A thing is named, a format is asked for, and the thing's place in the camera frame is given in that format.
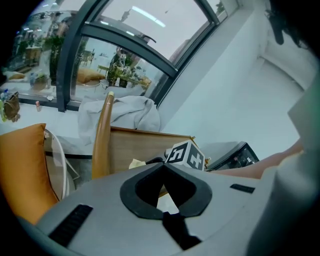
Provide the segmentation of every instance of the black and white cube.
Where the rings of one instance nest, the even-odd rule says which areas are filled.
[[[165,162],[184,165],[200,171],[205,170],[205,155],[192,140],[174,144]]]

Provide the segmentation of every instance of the window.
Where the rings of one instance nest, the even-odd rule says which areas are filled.
[[[18,91],[20,95],[56,97],[61,47],[80,8],[70,8],[71,3],[71,0],[46,0],[31,13],[16,32],[11,58],[2,68],[7,78],[2,90]]]
[[[76,101],[82,101],[85,96],[106,97],[109,91],[119,98],[150,97],[168,77],[132,52],[88,37],[81,40],[73,69],[77,72],[75,85],[71,85],[75,86],[71,99]]]
[[[0,91],[18,91],[21,101],[60,112],[111,90],[159,105],[237,6],[236,0],[44,0],[16,32]]]
[[[193,0],[111,0],[96,18],[134,35],[176,63],[208,19]]]

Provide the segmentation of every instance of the chair backrest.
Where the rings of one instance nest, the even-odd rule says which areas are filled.
[[[110,168],[110,119],[115,94],[110,91],[106,97],[96,128],[92,154],[92,179],[111,174]]]

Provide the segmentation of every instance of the black device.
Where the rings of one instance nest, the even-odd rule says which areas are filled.
[[[227,154],[211,163],[207,168],[208,171],[236,169],[246,167],[259,162],[255,152],[247,142],[241,141]]]

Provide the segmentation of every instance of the glass window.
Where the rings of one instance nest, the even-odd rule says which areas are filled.
[[[76,13],[85,0],[45,0],[16,32],[12,55],[2,73],[0,89],[10,93],[56,97],[61,48]]]
[[[211,6],[211,8],[213,9],[215,15],[217,16],[217,18],[220,22],[222,22],[223,20],[225,20],[228,17],[226,9],[220,0],[208,0],[208,3]],[[231,7],[231,8],[232,8],[232,6],[238,6],[237,0],[229,0],[227,3],[229,4],[229,7]]]
[[[115,97],[150,97],[167,76],[144,59],[114,44],[83,37],[74,61],[76,82],[71,85],[71,99],[97,98],[109,91]]]
[[[96,20],[140,38],[174,64],[209,25],[193,0],[110,0]]]

